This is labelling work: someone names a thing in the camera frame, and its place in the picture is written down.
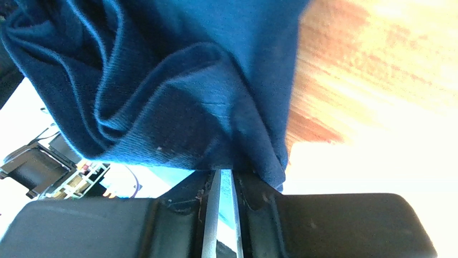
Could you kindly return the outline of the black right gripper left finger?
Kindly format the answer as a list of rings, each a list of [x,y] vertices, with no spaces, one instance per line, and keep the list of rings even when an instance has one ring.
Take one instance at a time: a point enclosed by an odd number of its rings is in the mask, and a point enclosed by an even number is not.
[[[218,173],[195,171],[157,198],[37,200],[1,257],[215,257]]]

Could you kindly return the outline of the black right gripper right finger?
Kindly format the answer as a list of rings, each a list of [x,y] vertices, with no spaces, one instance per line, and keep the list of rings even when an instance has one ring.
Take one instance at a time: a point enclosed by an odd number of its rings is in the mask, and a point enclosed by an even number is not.
[[[284,195],[232,173],[239,257],[437,257],[414,209],[392,193]]]

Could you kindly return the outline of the navy blue t shirt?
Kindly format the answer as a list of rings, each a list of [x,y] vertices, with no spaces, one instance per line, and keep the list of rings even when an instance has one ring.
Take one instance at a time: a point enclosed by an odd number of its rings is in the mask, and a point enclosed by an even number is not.
[[[83,157],[277,190],[308,1],[18,1],[1,40]]]

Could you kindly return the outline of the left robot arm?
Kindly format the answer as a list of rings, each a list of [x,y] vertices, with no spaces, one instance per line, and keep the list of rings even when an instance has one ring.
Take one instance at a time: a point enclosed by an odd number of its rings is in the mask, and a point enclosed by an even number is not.
[[[66,144],[28,79],[1,47],[1,179],[30,199],[54,191],[81,160]]]

